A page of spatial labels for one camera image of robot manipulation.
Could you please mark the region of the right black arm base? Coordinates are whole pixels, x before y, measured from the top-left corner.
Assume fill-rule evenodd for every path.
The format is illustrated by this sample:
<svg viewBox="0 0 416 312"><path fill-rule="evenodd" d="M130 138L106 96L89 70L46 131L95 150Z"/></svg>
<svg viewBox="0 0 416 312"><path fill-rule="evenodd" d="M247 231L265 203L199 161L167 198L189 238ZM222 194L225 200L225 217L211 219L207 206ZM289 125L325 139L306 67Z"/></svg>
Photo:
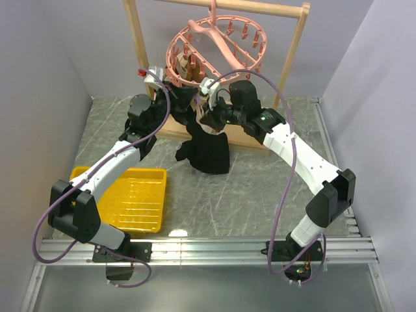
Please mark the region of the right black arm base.
<svg viewBox="0 0 416 312"><path fill-rule="evenodd" d="M270 241L261 254L268 256ZM308 248L299 247L290 237L285 241L275 240L271 248L271 263L283 263L281 274L289 283L299 286L313 279L323 268L326 259L326 239L316 240Z"/></svg>

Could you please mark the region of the black underwear beige waistband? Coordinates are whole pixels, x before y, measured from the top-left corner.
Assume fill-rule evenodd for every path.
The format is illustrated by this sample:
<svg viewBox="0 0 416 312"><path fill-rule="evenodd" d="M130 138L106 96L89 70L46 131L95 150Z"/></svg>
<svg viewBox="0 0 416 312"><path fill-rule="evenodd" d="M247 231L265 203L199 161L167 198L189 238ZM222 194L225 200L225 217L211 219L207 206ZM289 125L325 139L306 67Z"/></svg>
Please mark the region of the black underwear beige waistband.
<svg viewBox="0 0 416 312"><path fill-rule="evenodd" d="M187 159L193 168L206 174L228 174L230 151L227 135L225 132L212 134L212 127L200 123L204 116L202 105L196 104L186 125L191 139L181 144L175 153L175 159Z"/></svg>

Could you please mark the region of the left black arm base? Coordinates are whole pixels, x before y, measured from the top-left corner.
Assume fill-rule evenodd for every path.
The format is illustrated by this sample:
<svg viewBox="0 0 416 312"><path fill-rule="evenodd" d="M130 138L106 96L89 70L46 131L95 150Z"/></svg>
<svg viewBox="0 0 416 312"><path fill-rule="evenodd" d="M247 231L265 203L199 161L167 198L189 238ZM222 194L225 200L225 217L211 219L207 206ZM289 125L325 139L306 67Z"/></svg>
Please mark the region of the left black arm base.
<svg viewBox="0 0 416 312"><path fill-rule="evenodd" d="M148 269L148 275L144 282L151 276L149 262L152 253L151 242L129 242L126 248L111 250L103 246L95 246L92 256L93 263L106 264L105 275L109 283L129 281L133 277L135 265L144 265Z"/></svg>

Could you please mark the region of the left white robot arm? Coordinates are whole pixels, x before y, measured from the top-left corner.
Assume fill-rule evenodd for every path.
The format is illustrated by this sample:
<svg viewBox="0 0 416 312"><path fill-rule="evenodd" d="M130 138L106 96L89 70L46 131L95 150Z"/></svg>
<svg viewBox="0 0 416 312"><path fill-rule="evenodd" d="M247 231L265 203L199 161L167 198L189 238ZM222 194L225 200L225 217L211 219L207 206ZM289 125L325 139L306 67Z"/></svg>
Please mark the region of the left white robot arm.
<svg viewBox="0 0 416 312"><path fill-rule="evenodd" d="M133 255L131 236L100 218L98 201L126 170L149 154L157 140L154 132L166 117L178 115L181 123L186 122L198 93L193 87L164 86L155 99L146 94L133 97L124 131L112 149L83 174L70 182L59 180L51 189L47 223L78 242L108 248L116 261Z"/></svg>

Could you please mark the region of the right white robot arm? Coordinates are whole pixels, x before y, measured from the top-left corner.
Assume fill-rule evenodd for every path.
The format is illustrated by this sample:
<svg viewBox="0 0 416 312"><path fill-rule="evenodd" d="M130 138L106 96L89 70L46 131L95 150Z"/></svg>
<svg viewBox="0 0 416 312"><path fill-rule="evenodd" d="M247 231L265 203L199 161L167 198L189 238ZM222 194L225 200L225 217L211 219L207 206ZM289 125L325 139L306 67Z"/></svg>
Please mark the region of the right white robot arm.
<svg viewBox="0 0 416 312"><path fill-rule="evenodd" d="M204 78L200 83L200 95L207 99L201 122L216 131L225 125L241 126L248 136L290 165L314 195L305 216L287 237L287 254L302 259L309 252L309 243L352 205L356 175L326 161L291 131L287 118L263 108L250 81L230 84L230 103L218 95L219 91L220 85L213 79Z"/></svg>

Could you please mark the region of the purple clothes clip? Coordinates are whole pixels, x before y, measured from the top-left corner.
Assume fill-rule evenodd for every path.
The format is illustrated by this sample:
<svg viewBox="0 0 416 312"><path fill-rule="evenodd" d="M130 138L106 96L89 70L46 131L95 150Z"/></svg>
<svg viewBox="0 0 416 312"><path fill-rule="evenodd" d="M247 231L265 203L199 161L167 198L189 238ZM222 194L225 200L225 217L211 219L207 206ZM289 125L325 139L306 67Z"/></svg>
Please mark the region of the purple clothes clip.
<svg viewBox="0 0 416 312"><path fill-rule="evenodd" d="M195 95L195 102L196 102L197 105L201 105L202 99L201 99L199 94Z"/></svg>

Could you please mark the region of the pink round clip hanger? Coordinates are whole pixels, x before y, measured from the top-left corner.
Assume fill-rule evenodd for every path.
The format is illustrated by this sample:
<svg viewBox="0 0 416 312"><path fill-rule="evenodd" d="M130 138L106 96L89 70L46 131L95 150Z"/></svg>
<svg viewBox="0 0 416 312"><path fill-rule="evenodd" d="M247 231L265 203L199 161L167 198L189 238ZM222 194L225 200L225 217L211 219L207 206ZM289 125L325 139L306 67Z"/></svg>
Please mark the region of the pink round clip hanger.
<svg viewBox="0 0 416 312"><path fill-rule="evenodd" d="M194 55L201 62L201 71L215 79L224 72L249 69L257 72L267 50L267 35L255 21L236 15L219 15L216 1L211 1L209 15L199 20L188 20L166 52L166 76L176 86L187 86L176 75L176 56Z"/></svg>

